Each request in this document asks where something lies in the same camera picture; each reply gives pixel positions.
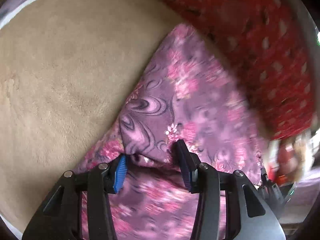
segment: pink flower pattern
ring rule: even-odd
[[[124,187],[109,195],[119,240],[189,239],[197,195],[184,188],[172,144],[219,171],[242,169],[260,182],[261,151],[255,120],[234,78],[209,55],[192,27],[178,25],[164,40],[113,127],[75,169],[85,172],[121,153],[131,155]],[[220,231],[225,228],[221,197]],[[89,239],[86,194],[82,198],[83,238]]]

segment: red fabric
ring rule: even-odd
[[[281,0],[165,0],[228,57],[274,139],[310,127],[314,112],[306,48]]]

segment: black gripper frame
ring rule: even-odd
[[[96,166],[77,175],[64,173],[32,217],[22,240],[82,240],[83,191],[87,192],[90,240],[116,240],[108,193],[115,193],[115,170],[122,157],[104,164],[105,169]]]
[[[277,219],[283,213],[284,206],[290,200],[294,192],[296,183],[290,183],[279,187],[275,182],[268,178],[265,168],[261,169],[262,185],[258,188],[258,192],[264,201],[271,208]]]
[[[226,195],[225,240],[285,240],[284,232],[256,188],[242,171],[217,171],[190,153],[183,140],[173,145],[186,188],[199,193],[191,240],[217,240],[220,191]]]
[[[242,171],[229,174],[201,163],[183,140],[177,141],[173,150],[186,188],[199,193],[192,240],[218,239],[221,190],[226,193],[226,240],[285,240],[277,218]],[[97,166],[86,173],[62,175],[32,217],[22,240],[82,240],[83,191],[87,191],[90,240],[116,240],[108,201],[108,193],[115,193],[113,167],[109,164],[105,170]]]

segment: bedspread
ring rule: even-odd
[[[120,153],[131,158],[123,189],[110,195],[118,239],[189,239],[197,194],[183,186],[172,143],[183,138],[219,171],[243,170],[260,182],[264,142],[232,75],[195,30],[178,25],[162,42],[115,124],[75,169],[85,172]],[[225,228],[221,197],[220,232]],[[83,236],[88,239],[86,195]]]

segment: screw head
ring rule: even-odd
[[[105,170],[106,168],[108,168],[108,164],[107,163],[100,163],[98,167],[100,170]]]
[[[73,175],[72,171],[66,171],[63,176],[65,176],[66,178],[70,178]]]
[[[200,163],[199,168],[201,168],[202,170],[206,170],[207,168],[209,168],[209,166],[207,163]]]
[[[243,172],[240,171],[240,170],[236,170],[236,171],[235,171],[235,174],[236,174],[236,176],[238,176],[238,177],[242,177],[242,176],[244,175]]]

